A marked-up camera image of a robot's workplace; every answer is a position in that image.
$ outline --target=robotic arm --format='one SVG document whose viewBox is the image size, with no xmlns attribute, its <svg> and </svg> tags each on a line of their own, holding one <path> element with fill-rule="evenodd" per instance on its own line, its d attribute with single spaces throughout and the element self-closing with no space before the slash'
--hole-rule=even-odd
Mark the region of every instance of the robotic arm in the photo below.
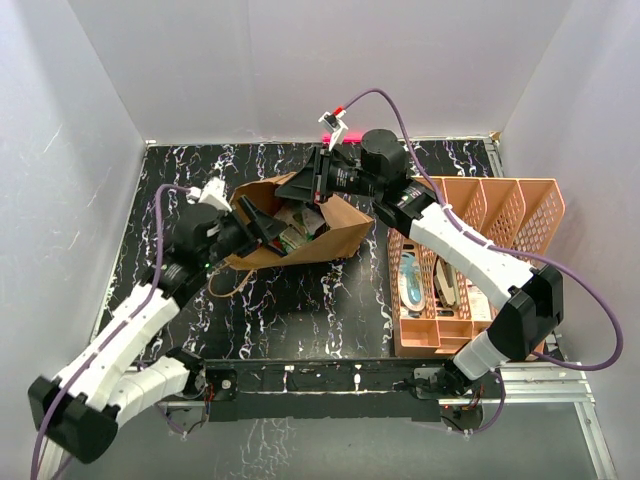
<svg viewBox="0 0 640 480">
<path fill-rule="evenodd" d="M 341 121 L 335 125 L 339 137 L 346 127 Z M 307 164 L 276 190 L 276 196 L 308 203 L 322 203 L 333 193 L 371 197 L 382 222 L 432 249 L 499 309 L 486 331 L 444 362 L 432 378 L 422 380 L 423 391 L 463 395 L 486 372 L 510 360 L 524 360 L 562 320 L 560 273 L 549 266 L 535 269 L 483 247 L 468 237 L 472 229 L 454 217 L 463 230 L 456 228 L 434 192 L 408 175 L 407 152 L 392 132 L 367 132 L 359 159 L 346 155 L 340 140 L 332 142 L 334 148 L 329 150 L 315 148 Z M 287 227 L 242 197 L 238 204 L 248 219 L 245 223 L 224 198 L 219 179 L 202 191 L 191 189 L 189 196 L 197 203 L 185 209 L 168 239 L 158 288 L 147 305 L 132 316 L 150 292 L 152 269 L 77 359 L 53 380 L 39 377 L 29 388 L 34 423 L 40 428 L 54 398 L 67 382 L 72 383 L 46 435 L 83 463 L 102 455 L 118 427 L 142 410 L 170 395 L 202 391 L 203 362 L 180 348 L 137 374 L 123 375 L 153 336 L 202 288 L 211 265 L 232 253 L 246 256 Z M 477 232 L 473 235 L 481 238 Z M 93 362 L 83 370 L 89 357 Z"/>
</svg>

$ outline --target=table surface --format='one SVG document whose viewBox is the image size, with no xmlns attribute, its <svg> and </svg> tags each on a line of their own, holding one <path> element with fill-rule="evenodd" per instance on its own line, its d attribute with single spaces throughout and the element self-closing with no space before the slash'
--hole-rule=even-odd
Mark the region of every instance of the table surface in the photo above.
<svg viewBox="0 0 640 480">
<path fill-rule="evenodd" d="M 213 176 L 220 176 L 230 195 L 243 183 L 298 170 L 312 146 L 289 143 L 150 148 L 102 326 L 154 258 L 153 198 L 158 186 L 202 186 Z M 421 141 L 415 147 L 431 175 L 492 174 L 481 139 Z M 357 154 L 357 146 L 349 148 Z M 369 199 L 347 199 L 375 217 Z M 165 196 L 166 230 L 173 228 L 186 206 L 181 194 Z M 388 357 L 393 354 L 393 341 L 386 247 L 387 227 L 375 221 L 352 258 L 261 269 L 231 298 L 213 298 L 205 289 L 171 321 L 147 349 L 144 359 L 154 360 L 178 345 L 205 359 Z M 224 272 L 216 278 L 216 289 L 230 291 L 243 276 L 242 272 Z"/>
</svg>

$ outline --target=plastic organizer tray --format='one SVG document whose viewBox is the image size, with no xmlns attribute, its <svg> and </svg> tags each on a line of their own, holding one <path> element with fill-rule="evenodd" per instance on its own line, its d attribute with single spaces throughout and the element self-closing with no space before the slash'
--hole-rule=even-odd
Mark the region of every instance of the plastic organizer tray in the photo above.
<svg viewBox="0 0 640 480">
<path fill-rule="evenodd" d="M 422 178 L 416 180 L 427 185 Z M 434 180 L 453 211 L 499 246 L 544 253 L 564 215 L 564 201 L 553 179 L 434 177 Z M 426 297 L 423 311 L 413 312 L 412 317 L 401 316 L 398 275 L 403 251 L 418 257 Z M 437 255 L 433 251 L 389 229 L 388 255 L 396 356 L 449 356 L 491 325 L 495 309 L 490 307 L 488 313 L 485 310 L 478 318 L 479 310 L 472 311 L 477 292 L 470 302 L 467 279 L 459 272 L 456 272 L 460 297 L 457 308 L 453 316 L 438 315 L 433 282 Z"/>
</svg>

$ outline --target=gray floor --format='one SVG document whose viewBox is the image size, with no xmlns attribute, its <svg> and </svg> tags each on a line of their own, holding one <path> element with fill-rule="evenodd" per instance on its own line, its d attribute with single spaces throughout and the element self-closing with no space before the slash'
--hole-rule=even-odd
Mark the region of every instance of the gray floor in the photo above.
<svg viewBox="0 0 640 480">
<path fill-rule="evenodd" d="M 507 405 L 465 441 L 402 419 L 208 424 L 187 441 L 153 409 L 67 479 L 594 479 L 573 404 Z"/>
</svg>

